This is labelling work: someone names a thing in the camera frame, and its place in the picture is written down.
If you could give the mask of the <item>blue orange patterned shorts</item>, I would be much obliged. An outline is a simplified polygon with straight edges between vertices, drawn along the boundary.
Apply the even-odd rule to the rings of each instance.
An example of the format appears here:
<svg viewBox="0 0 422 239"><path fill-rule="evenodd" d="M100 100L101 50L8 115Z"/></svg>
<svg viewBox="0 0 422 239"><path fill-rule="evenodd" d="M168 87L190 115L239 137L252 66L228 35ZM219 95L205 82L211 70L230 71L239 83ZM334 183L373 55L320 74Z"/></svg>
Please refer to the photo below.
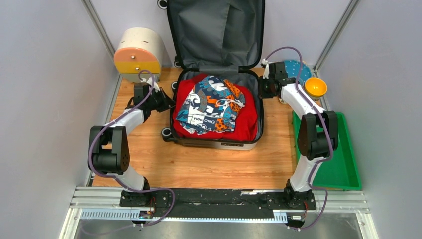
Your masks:
<svg viewBox="0 0 422 239"><path fill-rule="evenodd" d="M245 95L234 83L214 75L200 75L175 120L189 134L234 132L236 119L245 105Z"/></svg>

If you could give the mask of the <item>red garment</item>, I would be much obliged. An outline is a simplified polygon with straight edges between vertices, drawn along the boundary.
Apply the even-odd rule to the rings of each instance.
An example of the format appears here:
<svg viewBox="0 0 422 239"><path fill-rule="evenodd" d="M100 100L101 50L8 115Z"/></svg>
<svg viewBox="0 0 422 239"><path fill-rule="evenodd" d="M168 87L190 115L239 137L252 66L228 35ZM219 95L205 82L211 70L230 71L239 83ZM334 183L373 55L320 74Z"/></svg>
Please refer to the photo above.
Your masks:
<svg viewBox="0 0 422 239"><path fill-rule="evenodd" d="M258 123L257 123L257 111L255 107L255 98L250 90L239 84L234 84L239 90L244 94L246 99L246 105L240 110L238 117L236 119L236 125L234 132L225 132L225 133L217 133L217 132L209 132L203 135L197 135L196 133L190 134L188 133L180 123L176 120L177 113L182 107L183 100L186 98L190 90L193 88L195 83L202 80L206 77L207 74L200 73L190 79L181 80L178 84L178 90L176 93L176 106L172 113L172 119L174 120L173 128L176 134L180 138L193 138L193 139L209 139L209 140L230 140L230 141L243 141L243 142L251 142L255 140L258 130Z"/></svg>

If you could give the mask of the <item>astronaut print suitcase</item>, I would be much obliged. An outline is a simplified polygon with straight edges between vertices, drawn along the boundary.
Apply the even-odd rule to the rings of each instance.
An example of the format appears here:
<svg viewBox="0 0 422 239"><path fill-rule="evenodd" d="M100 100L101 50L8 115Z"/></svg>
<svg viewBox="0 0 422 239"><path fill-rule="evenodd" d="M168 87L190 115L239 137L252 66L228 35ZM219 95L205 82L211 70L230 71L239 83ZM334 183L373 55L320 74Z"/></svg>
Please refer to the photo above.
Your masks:
<svg viewBox="0 0 422 239"><path fill-rule="evenodd" d="M175 62L182 67L172 83L173 99L187 89L186 81L206 73L230 80L252 94L257 131L251 139L210 139L182 135L170 111L170 125L162 130L163 140L182 146L240 150L253 149L264 131L264 108L258 93L258 76L253 72L262 54L265 2L263 0L170 0L168 22L176 50Z"/></svg>

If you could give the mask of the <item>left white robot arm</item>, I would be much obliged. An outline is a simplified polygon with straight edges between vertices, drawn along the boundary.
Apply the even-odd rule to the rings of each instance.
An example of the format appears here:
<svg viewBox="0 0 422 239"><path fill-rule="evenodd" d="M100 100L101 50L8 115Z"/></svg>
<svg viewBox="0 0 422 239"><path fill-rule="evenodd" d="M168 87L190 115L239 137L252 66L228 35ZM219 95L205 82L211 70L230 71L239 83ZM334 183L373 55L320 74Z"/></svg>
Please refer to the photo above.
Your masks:
<svg viewBox="0 0 422 239"><path fill-rule="evenodd" d="M128 136L144 124L152 111L163 112L175 102L156 83L136 83L125 110L113 121L93 126L89 133L88 168L97 176L112 178L133 200L145 207L152 200L148 180L130 165Z"/></svg>

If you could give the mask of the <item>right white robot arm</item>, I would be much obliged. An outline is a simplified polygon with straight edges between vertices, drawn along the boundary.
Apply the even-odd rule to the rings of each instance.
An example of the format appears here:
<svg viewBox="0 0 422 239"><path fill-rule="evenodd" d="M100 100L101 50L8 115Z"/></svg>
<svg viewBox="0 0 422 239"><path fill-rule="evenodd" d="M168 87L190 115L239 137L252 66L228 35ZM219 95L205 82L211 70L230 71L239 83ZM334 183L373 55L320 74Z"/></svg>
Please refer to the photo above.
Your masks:
<svg viewBox="0 0 422 239"><path fill-rule="evenodd" d="M304 201L313 188L320 166L331 160L338 145L338 117L317 105L297 78L289 78L284 62L262 60L263 75L258 79L259 97L280 97L300 117L297 149L300 152L295 172L288 180L284 202L291 209Z"/></svg>

